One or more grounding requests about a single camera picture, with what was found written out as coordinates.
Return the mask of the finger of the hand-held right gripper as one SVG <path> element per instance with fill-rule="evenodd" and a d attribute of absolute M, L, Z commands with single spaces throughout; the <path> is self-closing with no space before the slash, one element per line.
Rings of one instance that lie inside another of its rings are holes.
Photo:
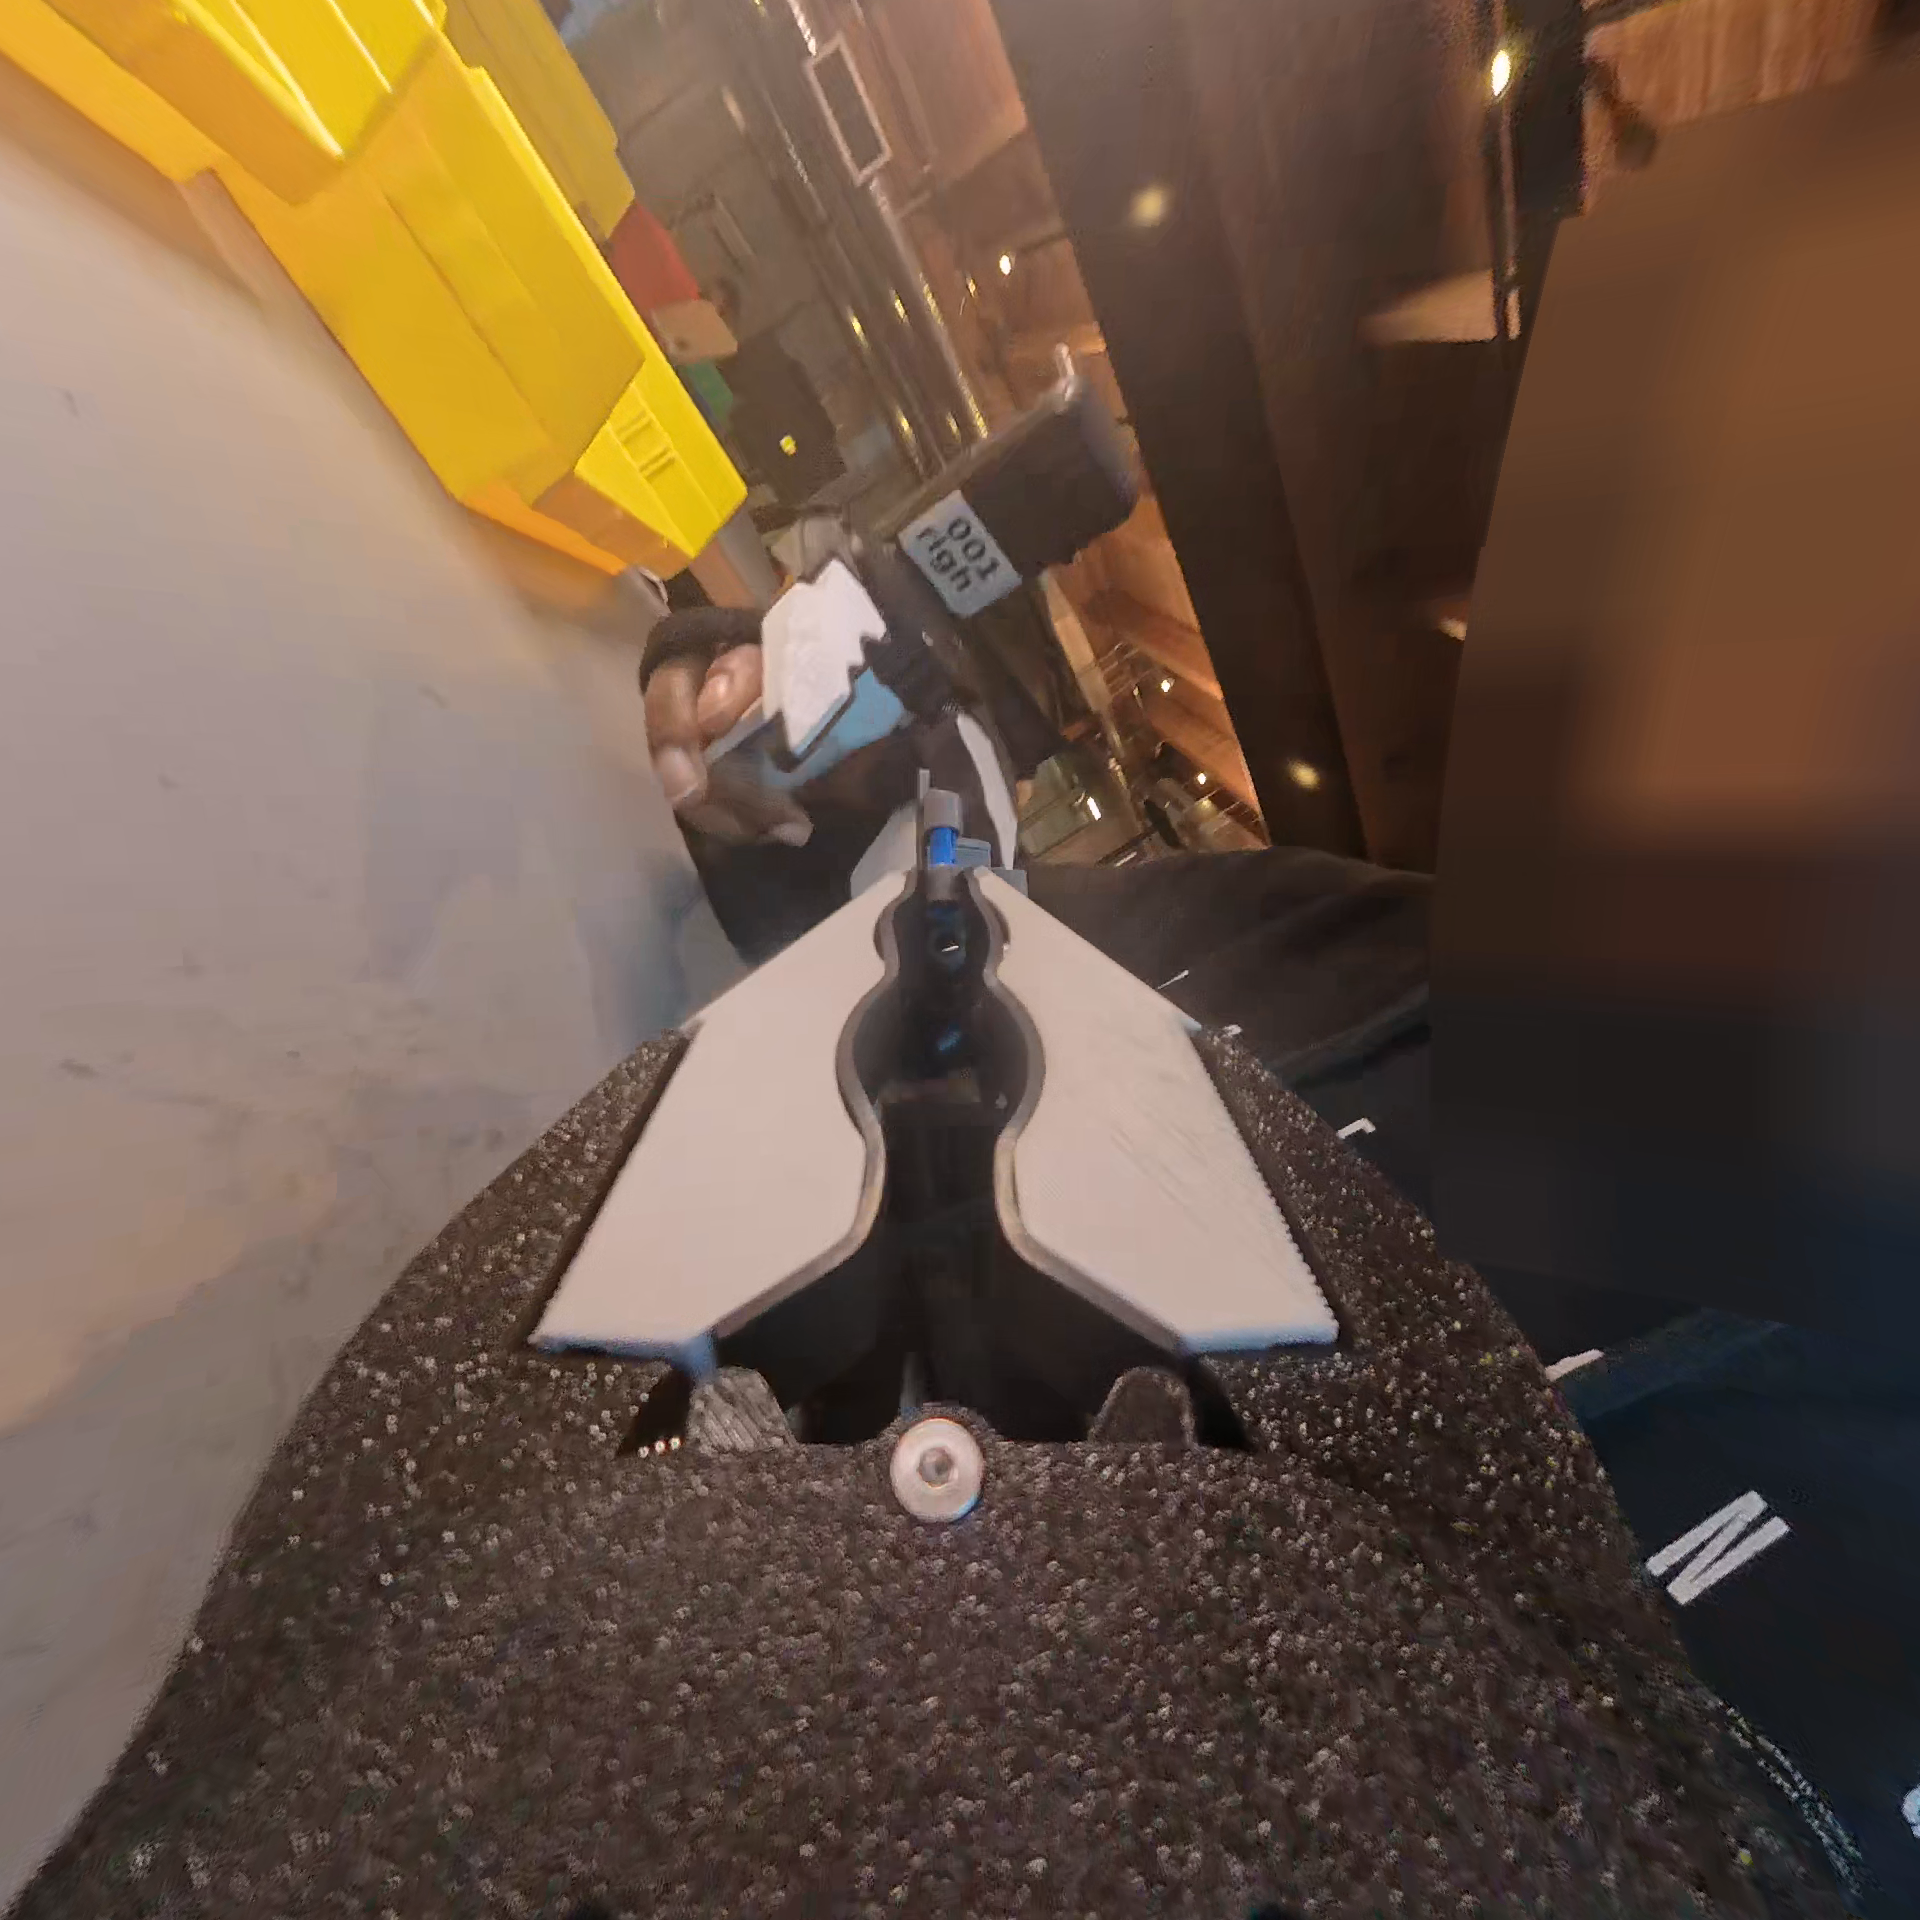
<path fill-rule="evenodd" d="M 888 735 L 888 687 L 871 663 L 884 613 L 845 561 L 828 561 L 768 609 L 760 714 L 775 754 L 853 754 Z"/>
<path fill-rule="evenodd" d="M 994 732 L 973 715 L 946 715 L 933 727 L 893 733 L 882 745 L 893 769 L 879 786 L 888 804 L 856 849 L 848 897 L 869 893 L 882 879 L 901 879 L 917 867 L 920 807 L 935 789 L 958 804 L 958 863 L 989 869 L 1026 897 L 1018 782 Z"/>

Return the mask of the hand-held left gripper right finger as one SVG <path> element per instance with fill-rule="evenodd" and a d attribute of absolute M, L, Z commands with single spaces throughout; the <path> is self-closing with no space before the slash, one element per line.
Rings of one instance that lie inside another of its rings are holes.
<path fill-rule="evenodd" d="M 1247 1445 L 1221 1370 L 1340 1325 L 1197 1021 L 1010 879 L 967 890 L 998 1074 L 967 1409 L 1024 1443 Z"/>

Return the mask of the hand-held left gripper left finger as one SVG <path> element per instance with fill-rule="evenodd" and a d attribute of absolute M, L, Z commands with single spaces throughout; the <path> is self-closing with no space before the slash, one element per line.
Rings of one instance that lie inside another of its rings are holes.
<path fill-rule="evenodd" d="M 756 1371 L 781 1413 L 874 1356 L 884 1148 L 851 1033 L 899 981 L 912 890 L 876 879 L 684 1025 L 533 1349 Z"/>

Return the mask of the grey curved brick panel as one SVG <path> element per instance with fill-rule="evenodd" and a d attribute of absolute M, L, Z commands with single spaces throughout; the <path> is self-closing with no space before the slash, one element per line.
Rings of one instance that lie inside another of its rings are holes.
<path fill-rule="evenodd" d="M 958 828 L 958 804 L 933 791 L 920 807 L 927 826 Z M 917 861 L 906 940 L 906 1033 L 919 1082 L 944 1082 L 973 1068 L 984 932 L 970 890 L 970 867 L 951 884 L 927 884 Z"/>

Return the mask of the person's right hand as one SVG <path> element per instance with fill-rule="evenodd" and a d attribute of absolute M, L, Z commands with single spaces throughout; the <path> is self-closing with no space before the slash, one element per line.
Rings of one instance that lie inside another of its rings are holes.
<path fill-rule="evenodd" d="M 708 658 L 663 658 L 643 691 L 651 764 L 667 804 L 715 844 L 803 849 L 812 837 L 804 810 L 780 791 L 708 764 L 760 698 L 760 647 L 749 639 Z"/>

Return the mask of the stacked yellow bins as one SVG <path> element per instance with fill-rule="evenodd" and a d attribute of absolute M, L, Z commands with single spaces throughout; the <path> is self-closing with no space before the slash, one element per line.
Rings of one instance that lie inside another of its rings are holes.
<path fill-rule="evenodd" d="M 541 3 L 446 3 L 446 34 L 484 70 L 597 243 L 632 203 L 618 132 Z"/>

